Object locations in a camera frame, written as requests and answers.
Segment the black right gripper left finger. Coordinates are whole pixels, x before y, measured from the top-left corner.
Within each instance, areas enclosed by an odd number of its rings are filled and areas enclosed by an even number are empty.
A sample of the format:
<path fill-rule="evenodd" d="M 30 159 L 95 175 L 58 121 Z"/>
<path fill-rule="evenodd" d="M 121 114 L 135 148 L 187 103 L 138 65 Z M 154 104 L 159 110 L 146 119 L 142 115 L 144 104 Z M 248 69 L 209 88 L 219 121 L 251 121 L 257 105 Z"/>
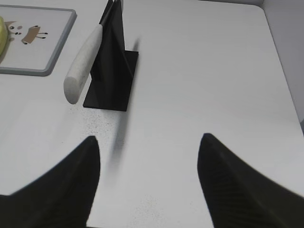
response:
<path fill-rule="evenodd" d="M 0 197 L 2 228 L 85 228 L 100 178 L 95 136 L 11 195 Z"/>

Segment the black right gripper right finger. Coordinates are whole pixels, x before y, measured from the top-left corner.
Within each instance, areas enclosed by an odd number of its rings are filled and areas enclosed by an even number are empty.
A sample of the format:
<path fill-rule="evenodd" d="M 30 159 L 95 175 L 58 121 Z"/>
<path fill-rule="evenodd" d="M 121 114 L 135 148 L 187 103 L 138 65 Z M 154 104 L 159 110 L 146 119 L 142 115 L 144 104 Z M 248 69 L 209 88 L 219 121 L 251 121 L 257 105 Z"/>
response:
<path fill-rule="evenodd" d="M 210 133 L 197 171 L 216 228 L 302 228 L 304 199 L 261 174 Z"/>

